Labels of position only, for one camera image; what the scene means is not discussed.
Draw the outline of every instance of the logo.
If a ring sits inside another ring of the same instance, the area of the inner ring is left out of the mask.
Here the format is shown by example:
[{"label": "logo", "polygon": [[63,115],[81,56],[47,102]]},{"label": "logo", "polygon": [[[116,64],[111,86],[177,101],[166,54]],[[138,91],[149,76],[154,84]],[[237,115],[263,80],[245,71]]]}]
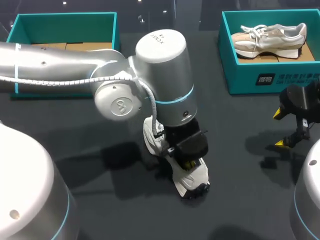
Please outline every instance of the logo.
[{"label": "logo", "polygon": [[159,44],[164,44],[165,36],[163,34],[160,34],[159,36],[151,34],[150,37],[154,38]]},{"label": "logo", "polygon": [[263,73],[259,74],[258,79],[256,80],[256,86],[265,86],[271,85],[275,79],[275,73]]},{"label": "logo", "polygon": [[126,109],[127,109],[127,107],[126,107],[126,105],[125,105],[125,102],[122,101],[122,100],[119,100],[119,101],[116,102],[116,104],[118,105],[118,108],[119,108],[120,113],[123,114],[123,113],[126,111]]}]

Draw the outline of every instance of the shoe box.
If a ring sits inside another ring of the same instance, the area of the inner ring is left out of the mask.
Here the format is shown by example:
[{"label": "shoe box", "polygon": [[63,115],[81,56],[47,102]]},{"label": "shoe box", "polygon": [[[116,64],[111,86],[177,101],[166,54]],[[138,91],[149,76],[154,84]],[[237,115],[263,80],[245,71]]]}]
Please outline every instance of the shoe box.
[{"label": "shoe box", "polygon": [[[8,43],[69,51],[120,50],[116,12],[18,14]],[[15,84],[14,98],[87,98],[92,94],[31,94]]]},{"label": "shoe box", "polygon": [[[231,35],[241,26],[307,26],[306,43],[298,59],[274,55],[237,57]],[[224,11],[218,49],[230,94],[279,93],[288,85],[306,86],[320,76],[320,11],[318,9]]]}]

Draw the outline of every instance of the cable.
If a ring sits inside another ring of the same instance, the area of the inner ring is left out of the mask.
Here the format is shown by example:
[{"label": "cable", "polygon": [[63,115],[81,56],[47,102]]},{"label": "cable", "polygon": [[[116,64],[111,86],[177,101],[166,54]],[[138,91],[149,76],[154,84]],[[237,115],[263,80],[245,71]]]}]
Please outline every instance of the cable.
[{"label": "cable", "polygon": [[102,76],[102,77],[94,77],[94,78],[87,78],[87,79],[73,80],[73,81],[44,81],[44,80],[30,80],[30,79],[23,79],[23,78],[0,76],[0,81],[5,81],[9,83],[18,83],[18,84],[47,86],[47,87],[73,86],[73,85],[99,83],[104,81],[123,81],[123,80],[132,80],[132,77]]},{"label": "cable", "polygon": [[[0,76],[0,81],[9,82],[9,83],[18,83],[18,84],[47,86],[47,87],[63,87],[63,86],[99,83],[104,81],[134,81],[134,79],[132,79],[132,76],[130,77],[102,76],[102,77],[86,78],[86,79],[72,80],[72,81],[44,81],[44,80],[31,80],[31,79]],[[152,90],[148,87],[148,85],[146,85],[140,79],[138,79],[138,81],[150,98],[151,107],[152,107],[152,133],[153,135],[157,135],[158,134],[157,128],[156,128],[157,105],[156,105],[155,96]]]},{"label": "cable", "polygon": [[154,93],[152,90],[139,79],[140,85],[144,88],[146,93],[149,95],[151,107],[152,107],[152,133],[154,136],[158,135],[157,128],[156,128],[156,122],[157,122],[157,105],[156,105],[156,99],[154,96]]}]

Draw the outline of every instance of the beige sneaker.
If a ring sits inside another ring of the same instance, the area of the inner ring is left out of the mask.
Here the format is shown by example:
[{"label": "beige sneaker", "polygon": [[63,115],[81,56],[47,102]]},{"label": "beige sneaker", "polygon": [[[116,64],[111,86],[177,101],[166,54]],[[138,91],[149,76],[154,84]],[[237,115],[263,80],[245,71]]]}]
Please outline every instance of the beige sneaker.
[{"label": "beige sneaker", "polygon": [[237,55],[246,59],[254,59],[262,53],[297,59],[307,37],[307,26],[304,23],[298,26],[241,26],[241,29],[243,32],[237,32],[231,37]]}]

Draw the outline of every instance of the shoelace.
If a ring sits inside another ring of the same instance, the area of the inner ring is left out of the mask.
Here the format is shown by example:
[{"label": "shoelace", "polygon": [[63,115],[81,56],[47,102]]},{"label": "shoelace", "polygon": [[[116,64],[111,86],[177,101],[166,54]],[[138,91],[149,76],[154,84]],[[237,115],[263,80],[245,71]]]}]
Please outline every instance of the shoelace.
[{"label": "shoelace", "polygon": [[253,51],[256,50],[258,40],[261,39],[262,36],[267,36],[267,34],[265,33],[265,30],[267,29],[266,25],[258,25],[255,27],[241,26],[241,29],[246,34],[249,34],[250,38],[255,39],[255,46]]}]

